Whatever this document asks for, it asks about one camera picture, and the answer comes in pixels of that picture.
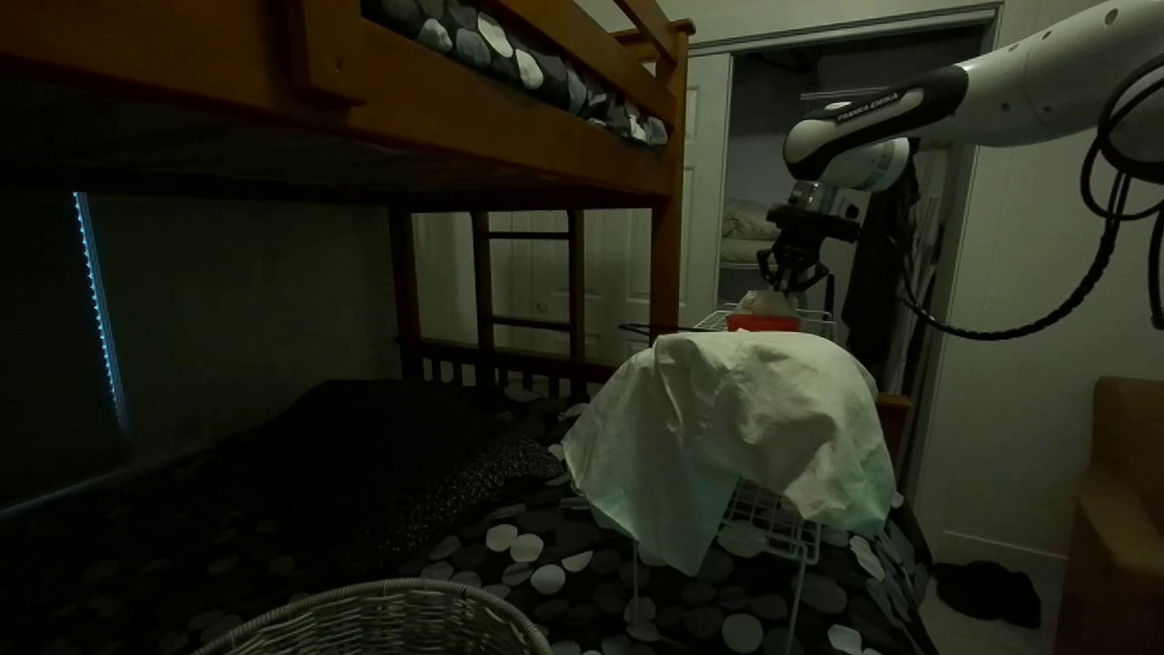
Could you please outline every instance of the floor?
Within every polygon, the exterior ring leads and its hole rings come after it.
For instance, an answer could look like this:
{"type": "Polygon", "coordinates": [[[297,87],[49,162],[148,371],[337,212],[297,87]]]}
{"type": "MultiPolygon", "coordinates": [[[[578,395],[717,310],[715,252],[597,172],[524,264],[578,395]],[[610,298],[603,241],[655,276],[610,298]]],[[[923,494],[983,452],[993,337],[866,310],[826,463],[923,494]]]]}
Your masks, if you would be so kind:
{"type": "Polygon", "coordinates": [[[1061,577],[1033,574],[1033,585],[1046,599],[1046,630],[969,617],[947,606],[936,588],[919,603],[919,617],[941,655],[1052,655],[1061,577]]]}

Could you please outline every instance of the red object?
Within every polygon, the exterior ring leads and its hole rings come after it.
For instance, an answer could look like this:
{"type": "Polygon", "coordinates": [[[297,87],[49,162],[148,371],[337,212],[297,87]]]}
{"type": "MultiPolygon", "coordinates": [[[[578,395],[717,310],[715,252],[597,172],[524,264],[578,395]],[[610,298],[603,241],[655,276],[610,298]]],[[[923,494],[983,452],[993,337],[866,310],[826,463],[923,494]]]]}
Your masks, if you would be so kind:
{"type": "Polygon", "coordinates": [[[799,318],[770,311],[733,311],[727,331],[799,331],[799,318]]]}

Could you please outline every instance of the black cable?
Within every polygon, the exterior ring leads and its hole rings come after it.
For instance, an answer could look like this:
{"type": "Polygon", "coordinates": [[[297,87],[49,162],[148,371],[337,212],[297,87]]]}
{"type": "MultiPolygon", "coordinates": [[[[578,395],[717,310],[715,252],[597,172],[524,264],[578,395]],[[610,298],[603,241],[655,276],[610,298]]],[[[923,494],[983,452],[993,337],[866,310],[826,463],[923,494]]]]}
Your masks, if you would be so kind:
{"type": "Polygon", "coordinates": [[[923,310],[923,300],[917,298],[913,291],[913,261],[909,253],[901,259],[901,274],[906,274],[906,310],[917,311],[917,318],[923,318],[928,328],[936,331],[947,331],[947,334],[962,334],[962,337],[976,337],[976,340],[1007,340],[1007,337],[1027,337],[1027,334],[1036,334],[1058,318],[1065,318],[1073,310],[1086,305],[1086,298],[1095,291],[1095,283],[1104,280],[1115,252],[1118,252],[1118,237],[1121,237],[1121,226],[1123,223],[1138,223],[1138,219],[1157,219],[1152,226],[1152,241],[1150,241],[1150,305],[1152,305],[1152,322],[1164,328],[1164,293],[1162,293],[1162,252],[1164,252],[1164,202],[1152,202],[1150,212],[1134,212],[1127,214],[1127,187],[1132,187],[1132,174],[1118,172],[1115,184],[1109,184],[1109,202],[1104,206],[1095,200],[1095,187],[1093,187],[1093,179],[1095,179],[1095,158],[1100,153],[1115,153],[1109,149],[1109,134],[1118,132],[1118,123],[1134,107],[1141,104],[1145,98],[1152,98],[1164,78],[1134,89],[1134,98],[1127,104],[1118,107],[1118,100],[1152,69],[1162,69],[1164,59],[1141,66],[1134,75],[1127,75],[1118,94],[1107,100],[1104,107],[1104,119],[1095,127],[1095,139],[1088,144],[1088,157],[1086,157],[1086,166],[1082,166],[1082,197],[1086,202],[1104,219],[1104,237],[1100,237],[1100,246],[1095,246],[1095,259],[1086,274],[1086,280],[1070,291],[1065,300],[1058,300],[1052,311],[1046,311],[1041,318],[1031,318],[1031,322],[1020,322],[1020,328],[1003,328],[1003,331],[978,331],[978,328],[957,328],[957,322],[947,322],[939,318],[936,311],[923,310]]]}

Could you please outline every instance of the blue light strip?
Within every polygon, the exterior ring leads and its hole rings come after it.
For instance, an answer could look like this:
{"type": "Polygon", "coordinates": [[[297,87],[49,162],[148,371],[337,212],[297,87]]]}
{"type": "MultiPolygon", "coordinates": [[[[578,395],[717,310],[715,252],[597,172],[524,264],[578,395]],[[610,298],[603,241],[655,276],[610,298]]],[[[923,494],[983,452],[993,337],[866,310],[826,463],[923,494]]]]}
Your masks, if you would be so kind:
{"type": "Polygon", "coordinates": [[[118,419],[119,435],[127,435],[127,403],[124,403],[124,384],[119,384],[119,358],[118,358],[113,315],[111,315],[111,300],[105,300],[100,229],[96,229],[96,219],[91,219],[91,206],[89,206],[89,192],[72,192],[72,219],[77,219],[77,232],[82,232],[89,298],[91,298],[96,322],[100,322],[100,340],[103,340],[103,362],[105,362],[105,384],[111,384],[111,401],[113,401],[113,419],[118,419]]]}

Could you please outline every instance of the white cloth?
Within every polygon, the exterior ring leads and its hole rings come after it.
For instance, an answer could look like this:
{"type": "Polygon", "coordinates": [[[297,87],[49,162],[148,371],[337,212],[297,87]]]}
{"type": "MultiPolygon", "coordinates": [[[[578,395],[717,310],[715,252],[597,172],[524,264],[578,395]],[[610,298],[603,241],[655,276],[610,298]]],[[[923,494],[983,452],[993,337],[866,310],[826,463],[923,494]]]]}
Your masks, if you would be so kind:
{"type": "Polygon", "coordinates": [[[578,415],[565,453],[597,511],[687,574],[736,479],[832,532],[881,526],[900,497],[872,377],[842,346],[797,331],[660,337],[578,415]]]}

